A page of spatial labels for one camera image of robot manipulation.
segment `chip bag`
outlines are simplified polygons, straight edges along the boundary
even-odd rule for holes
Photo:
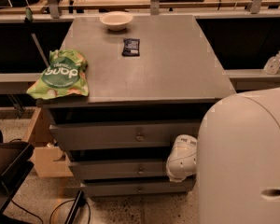
[[[49,67],[43,71],[27,93],[35,99],[53,99],[67,95],[89,94],[85,78],[87,61],[74,49],[55,50],[49,53]]]

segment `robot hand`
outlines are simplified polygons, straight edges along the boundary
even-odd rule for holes
[[[171,182],[182,182],[187,176],[196,174],[197,139],[189,135],[179,135],[166,164],[166,172]]]

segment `bottle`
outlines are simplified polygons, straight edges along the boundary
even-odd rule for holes
[[[263,70],[265,71],[265,73],[269,75],[275,75],[277,74],[279,68],[280,68],[280,50],[278,51],[278,54],[272,56],[268,60],[268,62],[264,65]]]

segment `concrete floor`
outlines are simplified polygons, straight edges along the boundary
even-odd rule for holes
[[[5,142],[21,138],[33,114],[26,109],[17,119],[12,108],[0,108],[0,129]],[[73,200],[77,195],[79,181],[73,177],[39,178],[33,170],[25,179],[14,201],[30,212],[40,216],[43,223],[64,223],[73,202],[59,208],[49,222],[53,210],[60,203]],[[197,224],[197,184],[186,194],[122,196],[89,199],[91,224]],[[11,203],[5,213],[9,217],[41,223],[37,218],[20,210]],[[77,213],[75,223],[86,224],[89,216],[87,205]]]

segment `bowl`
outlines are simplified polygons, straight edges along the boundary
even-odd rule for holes
[[[127,24],[131,22],[133,15],[123,11],[111,11],[100,17],[102,24],[111,31],[121,31],[127,27]]]

